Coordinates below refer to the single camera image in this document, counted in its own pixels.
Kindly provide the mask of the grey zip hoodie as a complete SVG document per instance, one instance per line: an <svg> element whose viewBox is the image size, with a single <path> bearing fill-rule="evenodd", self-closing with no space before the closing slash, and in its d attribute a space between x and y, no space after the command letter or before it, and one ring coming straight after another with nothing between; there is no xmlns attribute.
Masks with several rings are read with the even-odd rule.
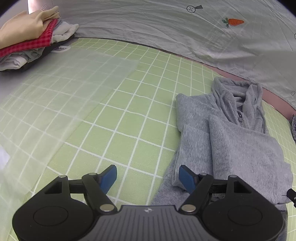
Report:
<svg viewBox="0 0 296 241"><path fill-rule="evenodd" d="M178 149L154 196L153 204L180 205L187 197L179 167L217 179L238 175L287 219L286 191L292 186L290 164L268 133L262 87L254 82L216 77L209 94L176 97Z"/></svg>

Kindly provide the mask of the blue checked shirt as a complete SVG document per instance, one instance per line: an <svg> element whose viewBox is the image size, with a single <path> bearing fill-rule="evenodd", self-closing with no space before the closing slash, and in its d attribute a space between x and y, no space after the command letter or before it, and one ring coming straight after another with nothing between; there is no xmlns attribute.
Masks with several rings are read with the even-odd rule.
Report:
<svg viewBox="0 0 296 241"><path fill-rule="evenodd" d="M292 138L296 142L296 116L293 114L290 118L290 130L292 133Z"/></svg>

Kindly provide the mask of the black folded garment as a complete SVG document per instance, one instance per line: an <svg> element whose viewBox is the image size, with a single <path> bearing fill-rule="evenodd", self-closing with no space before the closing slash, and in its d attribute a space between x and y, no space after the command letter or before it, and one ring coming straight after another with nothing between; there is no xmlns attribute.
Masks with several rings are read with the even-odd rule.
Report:
<svg viewBox="0 0 296 241"><path fill-rule="evenodd" d="M1 71L28 69L35 60L46 56L52 50L59 47L60 45L67 43L73 38L73 34L68 37L66 35L53 35L51 43L48 47L22 50L1 57Z"/></svg>

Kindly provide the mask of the light grey folded garment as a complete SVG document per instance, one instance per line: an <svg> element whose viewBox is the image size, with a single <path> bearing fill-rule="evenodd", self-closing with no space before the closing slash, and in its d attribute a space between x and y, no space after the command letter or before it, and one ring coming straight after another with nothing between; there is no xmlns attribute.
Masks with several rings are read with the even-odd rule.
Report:
<svg viewBox="0 0 296 241"><path fill-rule="evenodd" d="M17 70L40 58L44 49L55 43L68 40L78 30L78 24L69 24L57 19L37 39L25 40L1 49L1 71Z"/></svg>

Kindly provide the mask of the red checked folded garment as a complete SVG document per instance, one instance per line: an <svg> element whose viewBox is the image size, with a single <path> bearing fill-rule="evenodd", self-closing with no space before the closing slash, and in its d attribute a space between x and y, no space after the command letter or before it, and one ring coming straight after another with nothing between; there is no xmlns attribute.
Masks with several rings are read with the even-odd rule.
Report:
<svg viewBox="0 0 296 241"><path fill-rule="evenodd" d="M20 43L17 43L17 44L14 44L14 45L11 45L11 46L1 49L0 57L4 57L4 56L7 56L7 55L9 55L11 53L15 53L15 52L20 52L20 51L25 51L25 50L30 50L30 49L38 49L38 48L50 46L52 35L53 35L53 30L54 30L57 22L58 22L57 19L51 20L50 23L48 24L48 27L46 28L46 30L37 39L23 41L23 42L20 42Z"/></svg>

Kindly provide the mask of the grey carrot print sheet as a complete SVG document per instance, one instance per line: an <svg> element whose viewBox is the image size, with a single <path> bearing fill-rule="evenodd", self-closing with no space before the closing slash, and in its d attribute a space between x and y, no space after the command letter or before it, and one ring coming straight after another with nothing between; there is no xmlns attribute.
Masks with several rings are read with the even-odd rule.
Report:
<svg viewBox="0 0 296 241"><path fill-rule="evenodd" d="M86 38L163 49L295 105L295 16L279 1L54 1Z"/></svg>

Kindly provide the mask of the beige folded garment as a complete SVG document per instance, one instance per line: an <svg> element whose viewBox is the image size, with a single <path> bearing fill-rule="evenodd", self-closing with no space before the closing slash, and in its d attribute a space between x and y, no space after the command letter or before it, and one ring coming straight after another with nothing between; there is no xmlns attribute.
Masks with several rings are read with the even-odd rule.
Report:
<svg viewBox="0 0 296 241"><path fill-rule="evenodd" d="M37 10L31 14L26 11L15 15L1 27L1 49L23 41L37 39L49 23L60 18L59 7Z"/></svg>

